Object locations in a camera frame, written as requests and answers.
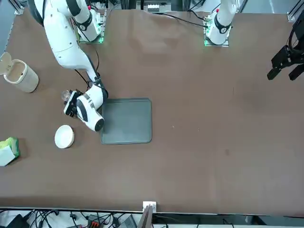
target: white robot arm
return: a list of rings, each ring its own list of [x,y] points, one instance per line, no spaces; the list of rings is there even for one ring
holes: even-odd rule
[[[221,0],[219,11],[212,13],[212,24],[207,37],[212,43],[221,45],[229,36],[232,19],[237,12],[236,0]]]
[[[80,49],[68,21],[68,18],[74,20],[83,40],[93,41],[101,32],[97,26],[100,14],[89,10],[85,0],[30,0],[28,3],[34,18],[42,22],[58,63],[69,69],[84,69],[92,82],[84,94],[71,91],[70,96],[66,96],[64,113],[76,114],[91,130],[100,131],[104,119],[97,110],[108,98],[108,92],[92,61]]]

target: black cable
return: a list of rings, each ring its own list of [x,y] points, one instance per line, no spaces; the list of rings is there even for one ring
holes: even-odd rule
[[[224,219],[224,218],[223,218],[223,224],[232,225],[232,227],[234,228],[234,225],[232,223],[227,222],[226,219]]]
[[[48,222],[48,215],[50,215],[52,212],[43,212],[44,213],[44,215],[42,215],[42,217],[44,216],[44,218],[43,218],[43,221],[45,220],[46,222],[47,222],[47,225],[48,225],[48,227],[49,228],[52,228],[52,226],[49,224],[49,222]]]
[[[87,40],[88,42],[90,42],[90,40],[86,37],[86,35],[84,34],[84,32],[83,32],[83,31],[80,29],[80,27],[77,25],[77,23],[76,23],[76,21],[74,20],[74,18],[72,18],[72,20],[73,20],[74,24],[77,26],[77,28],[79,28],[79,30],[81,31],[81,33],[85,36],[86,40]]]
[[[211,13],[217,8],[217,7],[219,7],[220,6],[220,4],[219,5],[217,5],[212,11],[211,11]]]
[[[204,20],[205,17],[200,17],[196,12],[194,12],[193,10],[190,10],[190,12],[192,12],[198,19]]]
[[[46,10],[46,0],[43,0],[42,3],[42,19],[44,21],[44,11]]]
[[[163,216],[163,215],[154,215],[155,217],[160,217],[160,218],[164,218],[164,219],[172,219],[175,220],[177,222],[182,222],[181,220],[178,220],[176,218],[172,218],[172,217],[168,217],[168,216]]]
[[[97,67],[96,67],[96,71],[97,71],[97,70],[98,70],[98,68],[99,68],[99,55],[98,55],[98,52],[97,52],[96,48],[95,48],[95,52],[96,52],[96,54],[97,54],[97,58],[98,58],[98,63],[97,63]]]
[[[117,218],[115,218],[114,215],[112,215],[112,216],[113,216],[113,221],[112,221],[112,224],[111,224],[108,228],[113,227],[114,219],[116,219],[116,220],[119,222],[119,219],[120,219],[123,215],[125,215],[125,214],[126,214],[126,213],[123,213],[123,214],[121,214],[120,216],[118,216]]]
[[[38,227],[38,226],[37,226],[37,219],[41,216],[41,215],[38,215],[38,216],[37,216],[38,213],[39,213],[39,211],[36,212],[35,219],[34,219],[34,221],[31,223],[31,225],[29,226],[29,228],[31,228],[31,227],[34,225],[34,223],[36,223],[36,227]]]
[[[118,216],[116,219],[120,219],[123,215],[125,215],[126,213],[121,214],[120,216]]]
[[[85,78],[81,75],[81,73],[79,73],[79,71],[76,70],[76,69],[75,69],[75,71],[79,74],[79,76],[81,76],[81,78],[82,78],[82,79],[85,81],[85,83],[88,85],[89,82],[85,80]]]
[[[96,213],[97,213],[98,223],[100,224],[99,214],[98,214],[98,212],[96,212]]]
[[[35,216],[35,224],[36,224],[36,228],[38,228],[38,226],[37,226],[37,214],[38,214],[38,211],[37,211],[37,213],[36,213],[36,216]]]
[[[293,39],[293,36],[294,36],[294,32],[295,32],[295,28],[297,27],[297,25],[294,25],[290,34],[289,34],[289,38],[288,38],[288,46],[289,46],[289,49],[291,52],[294,52],[296,54],[303,54],[304,53],[304,50],[297,50],[297,49],[294,49],[291,42],[292,42],[292,39]]]
[[[177,19],[177,20],[182,20],[182,21],[187,22],[187,23],[192,24],[192,25],[197,25],[197,26],[200,26],[200,27],[208,28],[207,25],[197,24],[197,23],[194,23],[194,22],[191,22],[191,21],[188,21],[188,20],[184,20],[184,19],[178,18],[178,17],[173,16],[173,15],[170,15],[170,14],[160,13],[160,15],[166,15],[166,16],[175,18],[175,19]]]
[[[76,225],[76,223],[75,223],[75,220],[74,220],[74,217],[73,217],[73,214],[72,214],[72,212],[71,212],[71,211],[70,211],[70,217],[72,218],[72,220],[73,220],[73,222],[74,222],[75,227],[78,227],[78,225]]]
[[[196,7],[196,6],[197,6],[198,4],[200,4],[202,1],[205,2],[206,0],[200,0],[198,3],[196,3],[194,6],[192,6],[192,8],[189,9],[188,11],[192,10],[194,7]]]
[[[82,212],[80,212],[81,215],[86,219],[86,220],[89,220],[89,217],[88,216],[85,216]]]

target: metal frame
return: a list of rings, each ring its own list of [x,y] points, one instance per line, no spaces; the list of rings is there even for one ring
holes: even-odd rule
[[[12,5],[12,7],[14,7],[15,15],[23,14],[24,7],[21,6],[21,4],[18,2],[18,0],[9,0],[9,3]]]
[[[237,11],[238,13],[242,13],[243,12],[243,10],[244,10],[247,2],[248,2],[248,0],[243,0],[241,6],[238,8],[238,11]]]
[[[304,0],[299,0],[293,7],[292,9],[287,13],[287,18],[289,22],[294,22],[295,21],[295,15],[301,7],[304,5]]]

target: container lid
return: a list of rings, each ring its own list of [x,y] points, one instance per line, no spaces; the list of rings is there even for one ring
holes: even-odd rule
[[[13,62],[11,61],[11,56],[8,52],[4,52],[0,57],[0,75],[6,75],[9,71]]]

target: white bowl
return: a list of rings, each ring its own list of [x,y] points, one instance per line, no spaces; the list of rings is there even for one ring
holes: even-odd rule
[[[74,142],[74,132],[69,125],[62,125],[55,134],[55,144],[58,148],[64,149]]]

